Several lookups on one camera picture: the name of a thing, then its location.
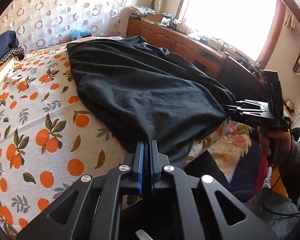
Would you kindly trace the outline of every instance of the orange print bed sheet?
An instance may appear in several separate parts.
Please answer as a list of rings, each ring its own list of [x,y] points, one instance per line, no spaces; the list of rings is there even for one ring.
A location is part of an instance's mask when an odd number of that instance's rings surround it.
[[[11,236],[79,176],[104,175],[127,154],[79,100],[66,44],[26,56],[0,84],[0,225]],[[195,142],[187,160],[205,151],[223,130],[227,121]]]

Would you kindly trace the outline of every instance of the window frame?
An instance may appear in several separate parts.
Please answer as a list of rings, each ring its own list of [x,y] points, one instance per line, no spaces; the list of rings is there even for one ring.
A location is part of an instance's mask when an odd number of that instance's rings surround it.
[[[183,18],[188,6],[189,0],[180,0],[178,10],[176,13],[176,19]],[[267,39],[263,48],[258,56],[256,62],[261,62],[259,69],[264,69],[274,51],[274,47],[277,44],[279,35],[281,33],[282,25],[284,22],[284,16],[286,12],[286,5],[281,1],[277,0],[276,9],[274,12],[274,18],[268,33]]]

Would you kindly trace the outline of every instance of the window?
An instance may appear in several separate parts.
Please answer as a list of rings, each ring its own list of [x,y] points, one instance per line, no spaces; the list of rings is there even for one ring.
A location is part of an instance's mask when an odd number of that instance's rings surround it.
[[[187,25],[229,43],[256,61],[273,25],[276,8],[277,0],[184,0],[179,18],[183,11]]]

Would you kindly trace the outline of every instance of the cardboard box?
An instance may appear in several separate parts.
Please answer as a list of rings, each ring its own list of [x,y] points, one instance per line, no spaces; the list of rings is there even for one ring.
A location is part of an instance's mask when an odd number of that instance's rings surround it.
[[[168,19],[160,14],[153,14],[153,13],[147,13],[146,19],[148,21],[154,22],[155,24],[156,23],[166,24],[167,22],[170,21],[170,19]]]

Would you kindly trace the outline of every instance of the black cable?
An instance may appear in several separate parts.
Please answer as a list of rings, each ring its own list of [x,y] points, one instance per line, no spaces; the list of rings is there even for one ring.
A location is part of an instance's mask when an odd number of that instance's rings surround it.
[[[290,131],[290,129],[288,129],[289,132],[290,132],[290,136],[291,136],[291,148],[290,148],[290,152],[289,152],[289,158],[290,158],[290,155],[291,155],[291,151],[292,151],[292,133]],[[267,194],[264,196],[263,198],[263,201],[262,201],[262,207],[270,214],[273,214],[273,215],[278,215],[278,216],[284,216],[284,217],[290,217],[290,216],[296,216],[296,215],[299,215],[300,214],[300,211],[298,212],[295,212],[295,213],[280,213],[280,212],[275,212],[275,211],[272,211],[270,209],[268,209],[265,205],[265,198],[266,196],[269,194],[269,192],[271,192],[273,190],[273,188],[275,187],[275,185],[277,185],[277,183],[279,182],[279,180],[281,179],[281,176],[279,176],[279,178],[276,180],[276,182],[273,184],[273,186],[270,188],[270,190],[267,192]]]

